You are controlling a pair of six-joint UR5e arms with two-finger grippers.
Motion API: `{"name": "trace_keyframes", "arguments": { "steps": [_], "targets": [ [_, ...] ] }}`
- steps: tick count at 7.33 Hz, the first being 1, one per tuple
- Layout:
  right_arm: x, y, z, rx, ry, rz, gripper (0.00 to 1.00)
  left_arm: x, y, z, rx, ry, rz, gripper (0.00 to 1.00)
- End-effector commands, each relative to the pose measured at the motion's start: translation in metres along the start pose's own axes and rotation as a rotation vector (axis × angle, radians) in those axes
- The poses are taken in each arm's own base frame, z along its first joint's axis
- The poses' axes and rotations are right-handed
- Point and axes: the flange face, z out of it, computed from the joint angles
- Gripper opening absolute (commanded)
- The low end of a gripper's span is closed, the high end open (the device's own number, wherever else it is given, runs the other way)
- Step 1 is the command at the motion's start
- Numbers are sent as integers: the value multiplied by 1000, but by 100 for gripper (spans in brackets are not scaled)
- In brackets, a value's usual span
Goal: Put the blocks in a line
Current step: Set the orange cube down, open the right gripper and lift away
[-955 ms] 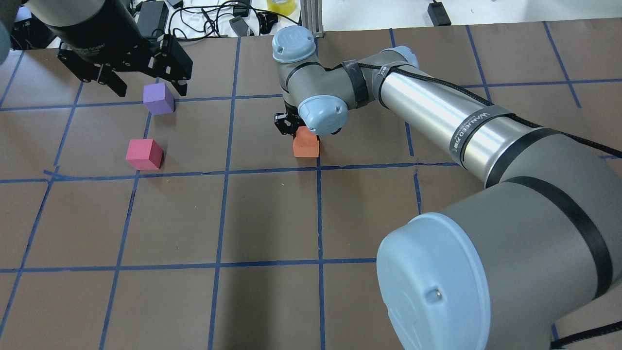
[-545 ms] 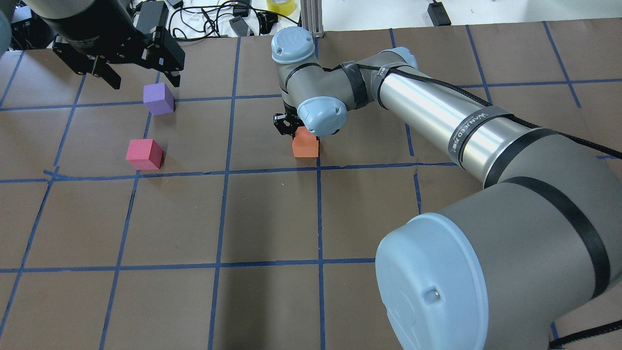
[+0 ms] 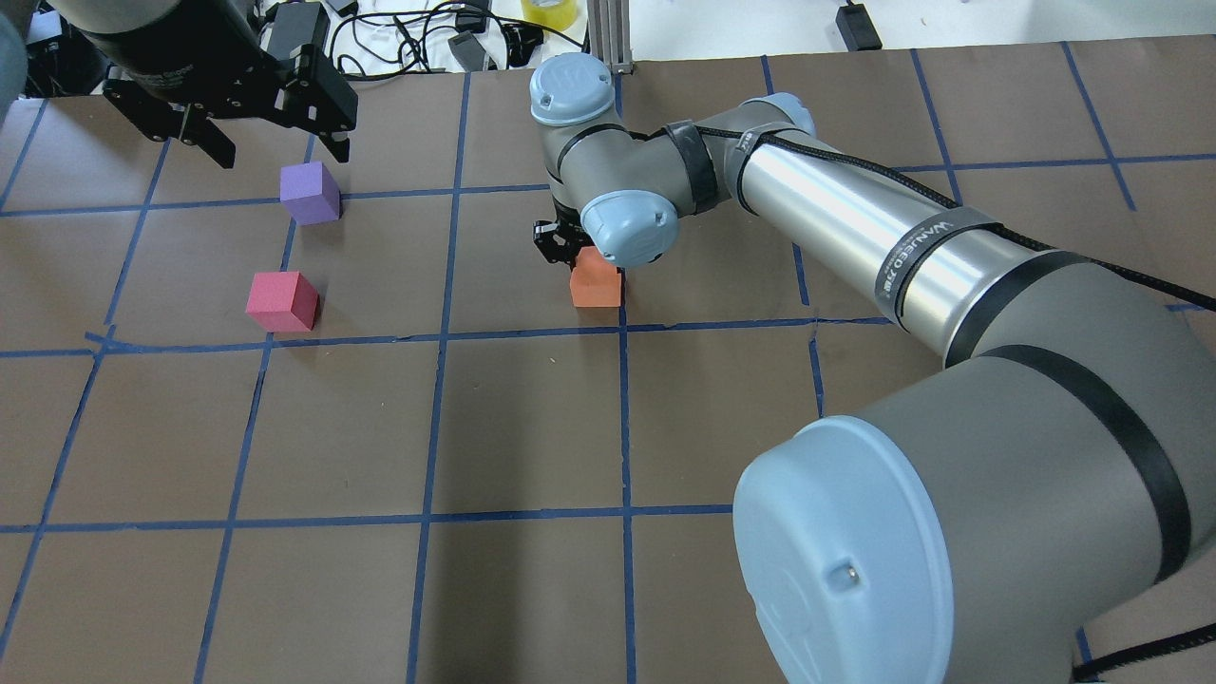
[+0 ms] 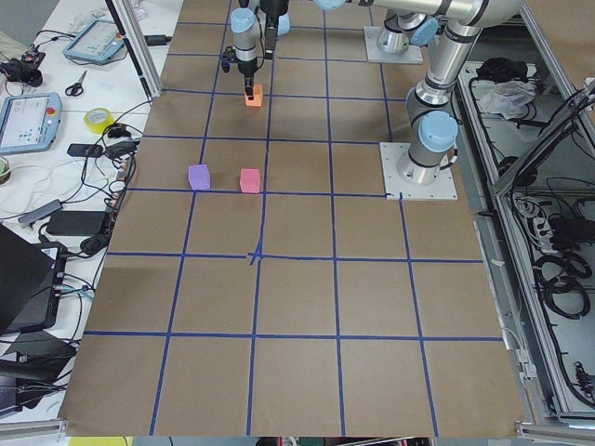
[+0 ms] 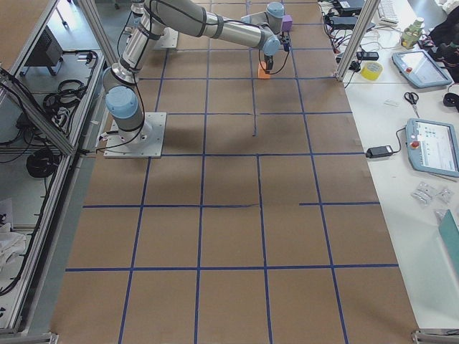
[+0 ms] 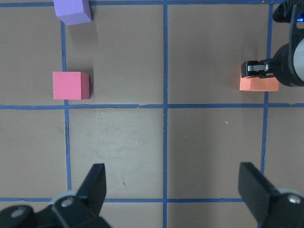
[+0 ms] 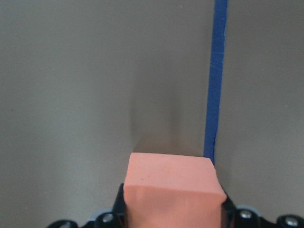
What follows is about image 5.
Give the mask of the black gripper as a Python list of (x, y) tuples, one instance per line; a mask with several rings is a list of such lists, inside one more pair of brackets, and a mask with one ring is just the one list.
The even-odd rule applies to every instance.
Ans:
[(265, 70), (271, 71), (273, 69), (273, 56), (280, 49), (281, 43), (279, 39), (267, 39), (263, 45), (263, 54), (265, 58)]

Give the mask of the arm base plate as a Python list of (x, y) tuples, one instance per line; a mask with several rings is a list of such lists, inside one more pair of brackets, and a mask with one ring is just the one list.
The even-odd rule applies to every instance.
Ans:
[(164, 145), (166, 113), (147, 112), (145, 122), (139, 134), (138, 130), (125, 132), (118, 129), (115, 120), (103, 155), (106, 158), (160, 158)]
[(155, 43), (153, 49), (176, 49), (179, 33), (172, 28), (165, 28), (161, 38)]

